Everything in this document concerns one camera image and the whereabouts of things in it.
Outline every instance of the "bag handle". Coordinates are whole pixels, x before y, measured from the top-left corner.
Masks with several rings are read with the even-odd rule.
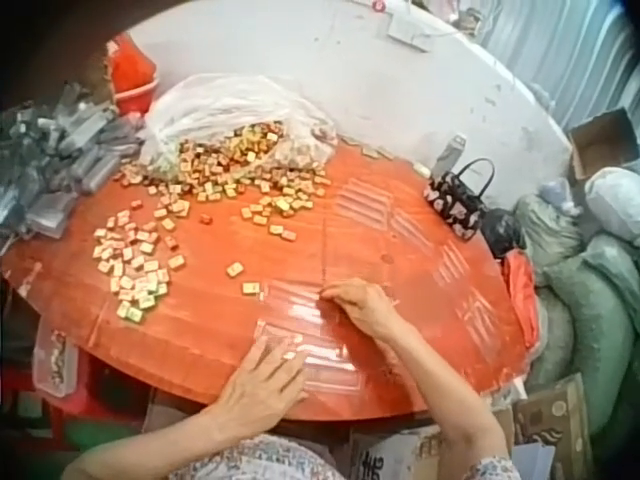
[[[476,158],[472,162],[467,163],[464,167],[462,167],[460,169],[460,171],[458,173],[455,174],[456,177],[460,178],[462,176],[462,174],[469,169],[469,167],[471,167],[472,165],[475,165],[476,163],[480,163],[480,162],[486,162],[489,165],[491,165],[491,175],[489,175],[489,179],[487,180],[487,183],[484,184],[484,187],[482,187],[480,189],[480,193],[478,193],[478,195],[476,195],[478,198],[480,198],[480,197],[482,197],[482,195],[484,195],[484,192],[487,191],[487,188],[489,188],[489,185],[491,185],[491,182],[493,182],[493,177],[495,177],[495,175],[496,175],[496,166],[493,164],[493,162],[491,160],[489,160],[488,158]]]

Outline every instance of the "round table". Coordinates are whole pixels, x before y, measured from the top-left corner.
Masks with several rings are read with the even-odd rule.
[[[256,202],[191,202],[174,237],[186,267],[145,322],[116,316],[109,277],[92,259],[93,232],[141,199],[152,219],[157,198],[110,182],[77,205],[62,240],[36,237],[12,247],[3,273],[43,318],[79,347],[133,377],[201,403],[216,398],[258,334],[295,335],[310,353],[310,398],[290,418],[355,420],[425,409],[389,351],[358,332],[333,305],[318,302],[326,282],[360,276],[384,286],[399,312],[481,392],[525,368],[522,328],[500,270],[481,235],[458,240],[422,198],[425,179],[401,160],[371,159],[340,145],[327,166],[333,182],[312,210],[277,219],[295,242],[243,220]],[[201,213],[212,225],[198,222]],[[158,256],[169,256],[164,245]],[[229,278],[226,268],[245,270]],[[242,282],[263,294],[243,296]]]

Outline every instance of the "black handbag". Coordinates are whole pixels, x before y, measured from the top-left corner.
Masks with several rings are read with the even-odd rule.
[[[479,193],[474,193],[460,177],[469,167],[476,163],[486,162],[491,165],[491,175]],[[493,181],[496,169],[488,158],[478,158],[465,165],[458,173],[444,172],[440,178],[429,180],[429,188],[425,192],[425,200],[451,226],[454,233],[462,240],[470,240],[480,228],[487,207],[482,202],[482,195]]]

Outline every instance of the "hand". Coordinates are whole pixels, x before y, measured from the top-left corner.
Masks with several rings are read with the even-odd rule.
[[[405,324],[380,285],[359,278],[327,285],[320,298],[340,305],[354,325],[375,340],[388,343]]]
[[[238,441],[275,427],[293,405],[306,398],[303,366],[307,355],[297,353],[285,359],[289,346],[286,340],[265,355],[267,341],[259,339],[218,401],[203,413],[214,413],[216,424],[229,428]]]

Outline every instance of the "sleeve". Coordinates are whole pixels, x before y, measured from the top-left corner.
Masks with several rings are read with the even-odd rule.
[[[472,466],[463,480],[521,480],[518,470],[508,458],[489,457]]]

